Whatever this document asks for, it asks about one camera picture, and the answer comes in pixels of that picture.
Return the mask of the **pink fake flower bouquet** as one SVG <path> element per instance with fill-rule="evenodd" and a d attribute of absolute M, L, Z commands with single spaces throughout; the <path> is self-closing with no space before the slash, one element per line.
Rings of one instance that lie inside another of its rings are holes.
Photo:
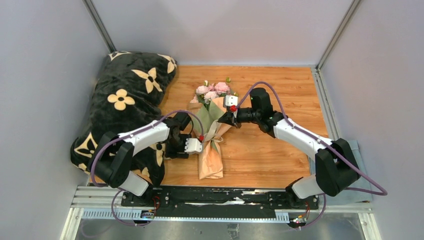
<path fill-rule="evenodd" d="M 225 81 L 210 83 L 207 80 L 203 81 L 203 84 L 198 86 L 194 93 L 193 99 L 190 103 L 202 103 L 208 105 L 211 100 L 216 98 L 225 97 L 227 95 L 238 96 L 238 93 L 231 89 L 230 83 L 232 82 L 230 77 L 227 77 Z"/>

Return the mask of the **green and peach wrapping paper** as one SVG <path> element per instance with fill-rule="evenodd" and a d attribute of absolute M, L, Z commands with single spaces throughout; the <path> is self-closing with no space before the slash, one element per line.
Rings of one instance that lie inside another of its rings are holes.
<path fill-rule="evenodd" d="M 218 119 L 227 111 L 225 101 L 225 97 L 212 99 L 209 107 L 205 107 L 200 102 L 187 104 L 187 110 L 195 114 L 203 126 L 203 150 L 198 155 L 198 178 L 200 180 L 220 179 L 224 175 L 220 143 L 223 141 L 223 135 L 231 126 L 218 122 Z"/>

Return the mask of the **white gold-lettered ribbon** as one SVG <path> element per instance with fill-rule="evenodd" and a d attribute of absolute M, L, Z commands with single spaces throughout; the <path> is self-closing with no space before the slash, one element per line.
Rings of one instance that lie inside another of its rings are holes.
<path fill-rule="evenodd" d="M 208 142 L 210 142 L 211 140 L 213 140 L 215 137 L 218 136 L 218 132 L 221 126 L 222 126 L 222 123 L 219 123 L 218 120 L 214 120 L 210 124 L 209 128 L 207 128 L 203 134 L 203 142 L 202 142 L 203 146 L 207 145 Z"/>

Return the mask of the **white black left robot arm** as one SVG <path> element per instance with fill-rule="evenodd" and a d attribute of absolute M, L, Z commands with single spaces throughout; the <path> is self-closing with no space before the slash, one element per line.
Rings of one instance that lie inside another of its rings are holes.
<path fill-rule="evenodd" d="M 148 189 L 149 182 L 131 171 L 133 157 L 158 144 L 165 145 L 162 155 L 168 159 L 187 159 L 189 155 L 201 153 L 202 142 L 183 133 L 192 118 L 191 112 L 176 110 L 129 132 L 105 133 L 88 162 L 92 183 L 100 188 L 130 192 L 140 206 L 149 206 L 153 193 Z"/>

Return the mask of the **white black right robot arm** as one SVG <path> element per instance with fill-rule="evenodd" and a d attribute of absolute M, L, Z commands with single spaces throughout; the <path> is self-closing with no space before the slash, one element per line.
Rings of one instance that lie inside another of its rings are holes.
<path fill-rule="evenodd" d="M 285 188 L 283 199 L 290 208 L 298 209 L 307 198 L 319 194 L 335 197 L 360 179 L 355 170 L 358 163 L 345 139 L 322 137 L 296 124 L 273 109 L 270 95 L 262 87 L 253 88 L 249 97 L 251 107 L 238 107 L 236 96 L 226 96 L 223 103 L 226 112 L 218 122 L 236 128 L 243 123 L 256 124 L 263 133 L 301 150 L 315 164 L 314 174 L 301 177 Z"/>

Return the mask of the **black floral plush blanket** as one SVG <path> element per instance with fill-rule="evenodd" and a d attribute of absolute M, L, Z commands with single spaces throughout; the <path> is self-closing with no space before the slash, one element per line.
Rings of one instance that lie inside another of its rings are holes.
<path fill-rule="evenodd" d="M 86 174 L 103 134 L 126 133 L 160 119 L 166 89 L 177 73 L 171 56 L 114 51 L 103 61 L 88 122 L 70 147 L 70 161 Z"/>

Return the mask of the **blue denim tote bag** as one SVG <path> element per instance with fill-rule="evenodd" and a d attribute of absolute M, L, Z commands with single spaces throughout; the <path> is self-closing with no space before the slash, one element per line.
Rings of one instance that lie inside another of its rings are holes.
<path fill-rule="evenodd" d="M 361 156 L 359 145 L 357 140 L 348 140 L 352 153 L 356 159 L 358 164 L 358 168 L 365 174 L 366 168 L 363 162 L 363 158 Z M 362 176 L 359 180 L 350 185 L 351 188 L 359 188 L 365 190 L 371 190 L 371 184 L 364 179 Z M 354 190 L 343 190 L 337 196 L 326 196 L 326 202 L 330 206 L 342 206 L 342 205 L 350 205 L 353 203 L 359 203 L 363 201 L 371 201 L 373 199 L 370 193 L 354 191 Z"/>

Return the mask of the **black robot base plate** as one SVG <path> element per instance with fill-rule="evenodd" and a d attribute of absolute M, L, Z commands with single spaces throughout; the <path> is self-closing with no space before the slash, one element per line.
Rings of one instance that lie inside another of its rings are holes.
<path fill-rule="evenodd" d="M 319 200 L 277 189 L 162 186 L 149 187 L 142 196 L 124 192 L 121 206 L 157 207 L 159 217 L 271 219 L 277 210 L 317 210 Z"/>

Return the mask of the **aluminium front frame rail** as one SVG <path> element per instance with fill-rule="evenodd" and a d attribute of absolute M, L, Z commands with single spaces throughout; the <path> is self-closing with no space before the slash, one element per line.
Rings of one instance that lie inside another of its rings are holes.
<path fill-rule="evenodd" d="M 163 186 L 143 196 L 79 186 L 62 240 L 380 240 L 366 202 L 289 203 L 282 189 Z"/>

